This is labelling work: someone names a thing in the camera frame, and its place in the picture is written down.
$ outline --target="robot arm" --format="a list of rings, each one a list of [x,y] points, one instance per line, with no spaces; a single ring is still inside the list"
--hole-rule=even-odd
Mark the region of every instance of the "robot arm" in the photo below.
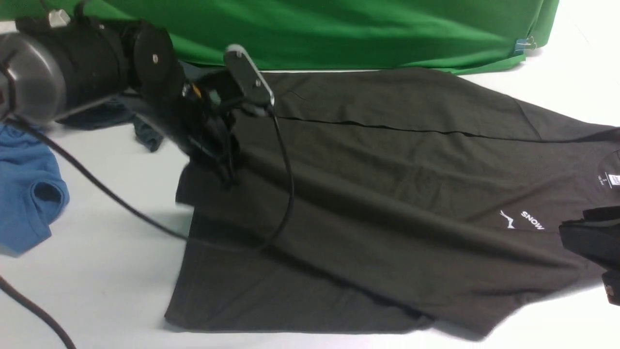
[[[233,109],[270,113],[274,97],[247,52],[231,45],[224,69],[189,81],[163,29],[100,20],[78,5],[18,19],[0,35],[0,122],[46,124],[118,97],[190,158],[233,177]]]

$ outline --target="black cylindrical motor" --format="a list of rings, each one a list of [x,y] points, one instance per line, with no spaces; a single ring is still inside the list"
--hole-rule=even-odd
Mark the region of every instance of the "black cylindrical motor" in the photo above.
[[[127,88],[120,38],[87,20],[53,30],[7,34],[0,70],[8,85],[0,109],[46,124],[101,103]]]

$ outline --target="black fabric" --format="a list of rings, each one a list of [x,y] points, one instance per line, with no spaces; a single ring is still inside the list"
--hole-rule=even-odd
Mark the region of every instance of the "black fabric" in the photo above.
[[[618,204],[620,192],[604,180],[620,174],[615,128],[419,68],[266,79],[297,190],[279,253],[411,312],[402,320],[410,330],[425,314],[487,335],[522,305],[600,277],[601,268],[563,249],[557,228]],[[236,134],[239,186],[222,192],[193,163],[181,176],[177,201],[196,207],[192,236],[217,223],[235,227],[233,239],[235,230],[264,237],[284,213],[286,173],[271,122],[240,116]],[[258,260],[287,277],[252,272]],[[289,302],[280,290],[302,277]],[[376,315],[362,326],[356,314],[317,301],[321,280],[269,254],[248,259],[190,243],[166,319],[201,330],[291,330],[290,319],[295,331],[389,330],[379,303],[365,308]],[[244,286],[234,292],[217,286],[236,281]],[[306,299],[313,315],[292,317],[290,307],[308,311]]]
[[[58,123],[72,129],[86,131],[132,123],[136,132],[136,141],[144,145],[151,153],[156,152],[164,141],[164,136],[150,125],[145,124],[133,111],[115,99],[75,113],[59,120]]]

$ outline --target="shirt label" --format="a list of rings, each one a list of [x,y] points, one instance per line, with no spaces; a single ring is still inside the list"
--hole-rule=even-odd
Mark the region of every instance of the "shirt label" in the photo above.
[[[609,174],[609,183],[613,186],[620,186],[620,176],[615,174]]]

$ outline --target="black cable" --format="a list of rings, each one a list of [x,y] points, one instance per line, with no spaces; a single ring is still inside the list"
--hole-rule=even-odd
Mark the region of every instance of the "black cable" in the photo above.
[[[28,134],[30,134],[31,136],[35,137],[36,139],[38,139],[42,143],[46,144],[48,147],[53,149],[56,153],[60,154],[60,156],[62,156],[70,164],[72,164],[80,173],[82,173],[82,175],[84,175],[90,182],[92,182],[92,184],[94,184],[97,188],[101,189],[105,194],[107,194],[110,198],[112,198],[112,200],[116,201],[119,205],[123,206],[125,209],[127,209],[128,211],[130,211],[131,213],[136,215],[138,218],[140,218],[140,219],[144,220],[145,222],[153,225],[155,228],[158,228],[159,230],[163,231],[164,233],[166,233],[166,234],[168,234],[170,236],[176,237],[176,238],[180,238],[180,239],[186,240],[188,242],[189,241],[198,242],[198,243],[200,243],[202,245],[205,245],[205,246],[210,247],[210,248],[216,248],[218,250],[224,250],[224,251],[229,251],[229,252],[247,252],[247,253],[249,253],[249,252],[259,252],[259,251],[261,251],[263,248],[271,245],[275,240],[278,239],[278,237],[280,237],[280,235],[284,231],[288,221],[291,219],[291,215],[292,215],[292,212],[293,212],[293,204],[294,204],[294,201],[295,201],[294,200],[294,198],[295,198],[295,186],[294,186],[295,182],[294,182],[294,179],[293,179],[293,170],[291,168],[291,162],[290,162],[290,159],[288,158],[288,154],[286,152],[286,146],[284,144],[284,140],[282,139],[282,134],[281,134],[281,130],[280,130],[280,125],[278,123],[278,118],[275,115],[273,115],[273,114],[271,114],[271,117],[272,117],[272,120],[273,120],[273,126],[275,128],[275,132],[276,132],[276,135],[277,135],[277,138],[278,138],[278,143],[280,145],[280,150],[282,152],[282,158],[284,160],[284,166],[286,168],[286,173],[288,175],[289,190],[290,191],[289,191],[289,197],[288,197],[288,204],[286,206],[286,212],[284,213],[284,217],[282,217],[282,220],[280,221],[280,224],[278,225],[276,230],[271,234],[271,236],[269,236],[262,244],[260,244],[257,247],[252,247],[252,248],[223,247],[223,246],[216,245],[216,244],[213,244],[213,243],[209,243],[209,242],[206,242],[206,241],[203,241],[203,240],[198,240],[198,239],[186,237],[186,236],[182,235],[181,233],[177,233],[177,232],[175,232],[175,231],[173,231],[171,229],[166,228],[165,226],[157,223],[156,221],[152,220],[151,218],[149,218],[148,216],[144,215],[140,211],[138,211],[135,208],[131,207],[123,199],[121,199],[116,194],[114,194],[114,192],[112,192],[108,187],[106,187],[103,183],[101,183],[101,181],[99,181],[95,176],[93,176],[92,173],[90,171],[88,171],[84,167],[84,165],[82,165],[77,159],[75,159],[71,154],[69,154],[66,150],[64,150],[56,142],[54,142],[51,139],[49,139],[46,135],[37,132],[36,130],[31,128],[31,126],[29,126],[28,124],[26,124],[25,122],[22,122],[22,121],[8,119],[8,120],[5,120],[4,123],[7,124],[7,125],[12,126],[14,128],[16,128],[18,130],[21,130],[23,132],[27,132]],[[49,314],[47,314],[43,309],[41,309],[39,306],[34,304],[31,300],[29,300],[23,294],[18,292],[15,288],[13,288],[2,276],[0,276],[0,289],[2,291],[4,291],[9,297],[13,298],[17,303],[19,303],[20,305],[24,306],[30,312],[32,312],[37,317],[42,319],[54,332],[56,332],[56,334],[63,341],[63,343],[64,343],[64,345],[66,346],[67,349],[76,349],[76,346],[71,341],[71,339],[69,338],[69,335],[63,330],[63,328]]]
[[[13,298],[22,307],[28,309],[31,313],[35,314],[39,319],[43,320],[47,326],[49,326],[63,341],[67,349],[76,349],[75,344],[69,338],[69,335],[63,330],[63,328],[52,318],[45,310],[39,308],[30,299],[26,298],[18,290],[13,288],[2,276],[0,276],[0,290],[4,291],[9,297]]]

